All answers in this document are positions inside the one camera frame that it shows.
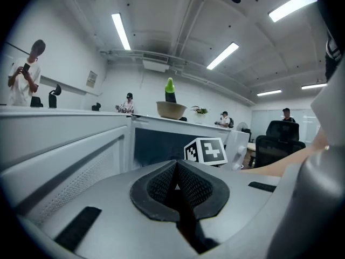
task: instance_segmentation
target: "beige bowl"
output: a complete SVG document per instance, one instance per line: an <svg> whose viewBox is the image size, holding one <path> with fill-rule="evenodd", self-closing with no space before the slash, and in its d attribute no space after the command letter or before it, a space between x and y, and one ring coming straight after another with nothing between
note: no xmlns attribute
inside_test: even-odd
<svg viewBox="0 0 345 259"><path fill-rule="evenodd" d="M170 103L168 101L158 101L157 111L160 117L178 120L182 117L186 107L176 103Z"/></svg>

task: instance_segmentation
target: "fluorescent light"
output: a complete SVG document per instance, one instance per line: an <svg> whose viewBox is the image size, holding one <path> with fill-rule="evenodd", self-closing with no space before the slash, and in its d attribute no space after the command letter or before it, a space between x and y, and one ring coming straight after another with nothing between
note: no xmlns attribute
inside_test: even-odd
<svg viewBox="0 0 345 259"><path fill-rule="evenodd" d="M227 58L231 53L235 52L235 50L238 48L238 45L233 42L231 43L218 57L214 59L210 63L209 66L207 66L207 69L212 70L215 68L219 63L221 63L225 58Z"/></svg>
<svg viewBox="0 0 345 259"><path fill-rule="evenodd" d="M257 96L270 95L270 94L276 94L276 93L281 93L281 90L274 90L274 91L269 91L269 92L264 92L264 93L258 93Z"/></svg>
<svg viewBox="0 0 345 259"><path fill-rule="evenodd" d="M290 13L297 11L298 9L303 8L304 6L312 4L316 1L317 0L290 0L268 15L272 18L273 22L277 22Z"/></svg>
<svg viewBox="0 0 345 259"><path fill-rule="evenodd" d="M126 37L126 33L125 33L125 29L123 28L123 24L121 21L121 15L119 13L116 13L114 15L112 15L116 30L118 31L119 37L121 39L123 48L125 48L125 50L130 50L130 46Z"/></svg>
<svg viewBox="0 0 345 259"><path fill-rule="evenodd" d="M306 85L302 86L302 89L310 89L310 88L317 88L317 87L324 87L327 84L313 84L313 85Z"/></svg>

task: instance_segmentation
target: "whiteboard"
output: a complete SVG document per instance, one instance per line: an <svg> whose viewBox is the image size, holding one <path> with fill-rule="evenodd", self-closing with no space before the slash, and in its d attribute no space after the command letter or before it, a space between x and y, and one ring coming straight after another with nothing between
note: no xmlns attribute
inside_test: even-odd
<svg viewBox="0 0 345 259"><path fill-rule="evenodd" d="M7 104L10 88L8 87L8 75L13 63L18 58L26 58L27 53L4 43L0 57L0 105Z"/></svg>

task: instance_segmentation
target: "ceiling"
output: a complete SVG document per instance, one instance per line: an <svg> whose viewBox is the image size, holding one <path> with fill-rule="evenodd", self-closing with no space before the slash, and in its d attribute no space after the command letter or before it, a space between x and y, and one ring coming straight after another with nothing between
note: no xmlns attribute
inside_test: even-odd
<svg viewBox="0 0 345 259"><path fill-rule="evenodd" d="M170 56L171 69L229 95L254 101L282 89L280 98L315 94L301 85L325 81L326 28L316 3L274 23L268 12L289 0L65 0L101 54L139 62L141 51ZM121 13L131 52L111 14ZM231 42L239 49L213 71L209 65Z"/></svg>

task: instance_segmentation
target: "headrest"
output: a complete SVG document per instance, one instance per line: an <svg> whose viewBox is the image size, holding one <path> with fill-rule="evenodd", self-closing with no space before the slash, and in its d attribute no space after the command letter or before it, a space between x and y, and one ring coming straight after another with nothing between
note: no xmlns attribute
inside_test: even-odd
<svg viewBox="0 0 345 259"><path fill-rule="evenodd" d="M278 138L281 141L298 141L299 124L287 121L271 121L266 131L267 136Z"/></svg>

